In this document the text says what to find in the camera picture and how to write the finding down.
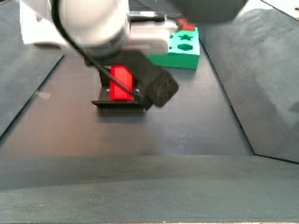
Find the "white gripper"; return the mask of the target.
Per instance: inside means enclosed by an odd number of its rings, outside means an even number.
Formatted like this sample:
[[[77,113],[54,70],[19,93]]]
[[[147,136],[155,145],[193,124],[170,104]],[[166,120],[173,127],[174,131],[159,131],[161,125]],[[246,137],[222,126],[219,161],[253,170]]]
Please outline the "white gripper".
[[[167,54],[177,22],[155,11],[130,12],[130,33],[126,50],[139,50],[145,54]]]

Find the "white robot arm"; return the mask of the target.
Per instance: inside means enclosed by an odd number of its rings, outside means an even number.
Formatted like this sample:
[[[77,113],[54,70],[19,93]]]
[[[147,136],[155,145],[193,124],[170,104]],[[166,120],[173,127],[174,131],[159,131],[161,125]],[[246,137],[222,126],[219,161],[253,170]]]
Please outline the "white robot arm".
[[[22,16],[27,44],[82,48],[106,58],[125,50],[165,54],[177,19],[227,23],[249,0],[21,0],[35,20]]]

